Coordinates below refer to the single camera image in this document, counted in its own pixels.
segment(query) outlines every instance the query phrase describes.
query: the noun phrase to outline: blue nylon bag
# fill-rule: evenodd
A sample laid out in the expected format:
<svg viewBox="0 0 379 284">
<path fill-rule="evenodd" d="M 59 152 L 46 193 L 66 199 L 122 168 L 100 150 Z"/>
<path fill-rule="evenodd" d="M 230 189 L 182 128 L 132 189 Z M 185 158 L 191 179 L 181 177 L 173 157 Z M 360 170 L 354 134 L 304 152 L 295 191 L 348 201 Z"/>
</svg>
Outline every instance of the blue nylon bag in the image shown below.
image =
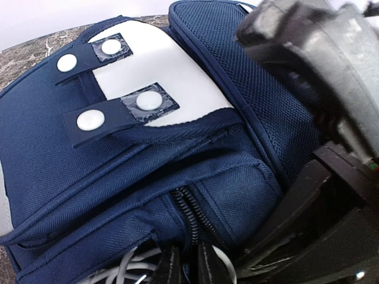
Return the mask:
<svg viewBox="0 0 379 284">
<path fill-rule="evenodd" d="M 78 283 L 147 240 L 230 253 L 257 232 L 318 134 L 235 41 L 245 15 L 181 1 L 164 31 L 103 21 L 0 93 L 0 244 L 17 283 Z"/>
</svg>

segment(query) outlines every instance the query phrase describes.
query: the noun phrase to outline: mesh pocket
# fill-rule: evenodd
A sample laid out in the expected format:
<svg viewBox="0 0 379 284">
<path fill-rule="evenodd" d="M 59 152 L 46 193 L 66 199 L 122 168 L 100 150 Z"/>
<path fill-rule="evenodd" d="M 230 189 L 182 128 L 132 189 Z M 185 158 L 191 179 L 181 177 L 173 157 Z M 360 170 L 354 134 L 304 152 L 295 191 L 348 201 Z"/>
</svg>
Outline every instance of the mesh pocket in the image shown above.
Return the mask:
<svg viewBox="0 0 379 284">
<path fill-rule="evenodd" d="M 275 78 L 253 62 L 235 40 L 245 13 L 222 1 L 179 2 L 174 13 L 221 64 L 261 121 L 288 177 L 294 180 L 318 146 L 311 116 Z"/>
</svg>

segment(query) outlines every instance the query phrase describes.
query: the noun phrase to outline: zipper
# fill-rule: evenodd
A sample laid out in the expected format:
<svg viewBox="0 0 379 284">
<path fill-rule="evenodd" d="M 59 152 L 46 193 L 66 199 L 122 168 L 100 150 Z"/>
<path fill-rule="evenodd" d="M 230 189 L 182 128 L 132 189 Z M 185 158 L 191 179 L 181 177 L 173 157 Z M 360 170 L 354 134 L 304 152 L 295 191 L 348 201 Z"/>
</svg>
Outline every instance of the zipper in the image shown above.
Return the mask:
<svg viewBox="0 0 379 284">
<path fill-rule="evenodd" d="M 186 220 L 192 247 L 199 243 L 202 230 L 215 246 L 227 250 L 225 241 L 209 221 L 189 187 L 176 188 L 171 191 L 171 197 Z"/>
</svg>

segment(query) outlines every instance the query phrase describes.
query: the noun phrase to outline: white patch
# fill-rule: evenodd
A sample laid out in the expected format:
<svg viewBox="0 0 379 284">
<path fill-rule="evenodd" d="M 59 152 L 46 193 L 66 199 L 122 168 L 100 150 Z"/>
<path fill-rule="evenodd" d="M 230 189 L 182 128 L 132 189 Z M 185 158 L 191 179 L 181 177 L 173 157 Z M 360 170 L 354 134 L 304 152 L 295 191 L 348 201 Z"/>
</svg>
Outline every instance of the white patch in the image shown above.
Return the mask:
<svg viewBox="0 0 379 284">
<path fill-rule="evenodd" d="M 138 21 L 115 25 L 89 42 L 120 33 L 133 54 L 93 70 L 105 97 L 119 98 L 154 83 L 180 109 L 147 126 L 166 126 L 197 120 L 217 109 L 232 108 L 217 85 L 164 31 Z"/>
<path fill-rule="evenodd" d="M 245 4 L 238 4 L 238 6 L 240 6 L 242 9 L 244 9 L 248 14 L 250 14 L 253 10 L 253 8 L 251 8 L 250 6 L 247 6 Z"/>
<path fill-rule="evenodd" d="M 5 193 L 4 174 L 0 161 L 0 235 L 6 235 L 13 231 L 11 208 Z"/>
</svg>

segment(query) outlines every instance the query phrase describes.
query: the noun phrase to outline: marble surface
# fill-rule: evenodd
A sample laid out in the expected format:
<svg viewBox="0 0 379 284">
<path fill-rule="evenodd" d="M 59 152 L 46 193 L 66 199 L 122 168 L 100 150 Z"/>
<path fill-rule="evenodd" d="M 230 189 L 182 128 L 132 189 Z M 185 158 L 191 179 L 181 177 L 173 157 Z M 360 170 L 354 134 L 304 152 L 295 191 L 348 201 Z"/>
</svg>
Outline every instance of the marble surface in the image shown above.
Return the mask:
<svg viewBox="0 0 379 284">
<path fill-rule="evenodd" d="M 164 27 L 168 25 L 165 15 L 139 18 L 144 22 Z M 88 26 L 60 31 L 0 51 L 0 91 L 26 70 L 71 42 Z M 0 247 L 0 284 L 13 284 L 14 271 L 3 247 Z"/>
</svg>

